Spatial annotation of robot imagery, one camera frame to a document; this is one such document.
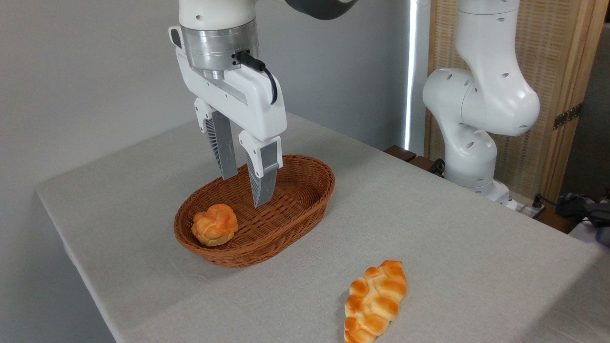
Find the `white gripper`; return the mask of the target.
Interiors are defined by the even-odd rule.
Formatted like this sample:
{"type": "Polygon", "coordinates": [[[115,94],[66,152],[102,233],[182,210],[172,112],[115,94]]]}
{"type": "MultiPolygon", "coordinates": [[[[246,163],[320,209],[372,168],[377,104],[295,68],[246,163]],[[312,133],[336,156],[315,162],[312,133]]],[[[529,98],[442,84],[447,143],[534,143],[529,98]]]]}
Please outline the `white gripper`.
{"type": "Polygon", "coordinates": [[[244,129],[238,139],[245,149],[255,208],[272,199],[277,170],[283,167],[282,134],[287,129],[283,93],[276,81],[277,99],[263,71],[237,64],[215,80],[193,69],[188,60],[179,26],[169,28],[177,63],[187,89],[195,96],[194,108],[200,131],[211,144],[223,180],[238,174],[231,122],[244,129]]]}

